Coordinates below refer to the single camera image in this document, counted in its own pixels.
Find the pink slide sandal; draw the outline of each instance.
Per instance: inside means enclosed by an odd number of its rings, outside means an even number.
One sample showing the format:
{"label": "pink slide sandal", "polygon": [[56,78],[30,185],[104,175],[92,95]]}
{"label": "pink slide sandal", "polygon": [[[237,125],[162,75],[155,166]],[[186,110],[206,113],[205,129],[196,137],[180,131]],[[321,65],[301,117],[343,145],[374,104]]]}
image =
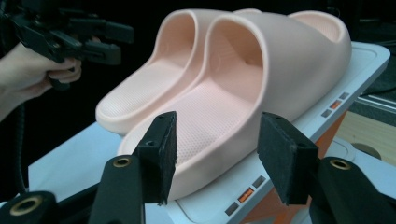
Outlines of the pink slide sandal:
{"label": "pink slide sandal", "polygon": [[[347,28],[330,14],[220,15],[208,28],[192,87],[136,124],[118,154],[134,151],[156,115],[176,111],[177,168],[168,200],[189,195],[256,149],[261,112],[297,119],[338,82],[350,56]],[[148,89],[151,81],[135,85]]]}
{"label": "pink slide sandal", "polygon": [[125,135],[159,105],[186,90],[201,70],[207,27],[224,13],[181,9],[169,14],[148,61],[99,102],[97,122]]}

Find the screw hole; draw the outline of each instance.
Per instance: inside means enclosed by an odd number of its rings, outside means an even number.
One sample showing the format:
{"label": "screw hole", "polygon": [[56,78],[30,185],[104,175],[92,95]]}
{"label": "screw hole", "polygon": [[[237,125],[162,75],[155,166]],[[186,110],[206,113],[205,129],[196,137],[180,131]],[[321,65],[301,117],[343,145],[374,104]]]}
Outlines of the screw hole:
{"label": "screw hole", "polygon": [[152,146],[155,145],[155,142],[150,140],[150,141],[147,141],[147,142],[146,142],[146,145],[152,147]]}
{"label": "screw hole", "polygon": [[131,159],[129,159],[129,158],[120,158],[120,159],[114,161],[114,162],[113,162],[113,165],[114,165],[115,167],[121,168],[121,167],[125,167],[125,166],[129,165],[131,162],[132,162],[132,161],[131,161]]}
{"label": "screw hole", "polygon": [[341,160],[331,160],[330,164],[340,170],[350,170],[350,165],[346,163],[345,161]]}
{"label": "screw hole", "polygon": [[32,196],[12,206],[9,213],[15,217],[25,215],[34,211],[42,202],[43,198],[41,196]]}

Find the finger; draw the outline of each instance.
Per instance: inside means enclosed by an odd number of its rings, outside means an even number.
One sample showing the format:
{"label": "finger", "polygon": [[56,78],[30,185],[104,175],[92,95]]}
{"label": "finger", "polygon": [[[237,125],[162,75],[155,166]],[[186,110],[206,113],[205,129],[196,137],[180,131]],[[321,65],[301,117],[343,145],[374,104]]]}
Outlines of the finger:
{"label": "finger", "polygon": [[97,37],[96,35],[94,35],[94,36],[91,38],[91,40],[92,40],[93,42],[101,42],[100,38]]}
{"label": "finger", "polygon": [[68,70],[81,66],[81,61],[74,58],[66,58],[62,63],[49,60],[46,64],[48,70]]}
{"label": "finger", "polygon": [[49,77],[52,79],[57,79],[61,83],[68,83],[77,81],[81,78],[81,67],[78,67],[73,72],[71,71],[50,71],[48,72]]}
{"label": "finger", "polygon": [[81,64],[82,64],[82,62],[80,60],[74,60],[74,66],[70,67],[70,68],[67,68],[67,70],[70,71],[70,72],[75,72],[78,69],[81,69]]}

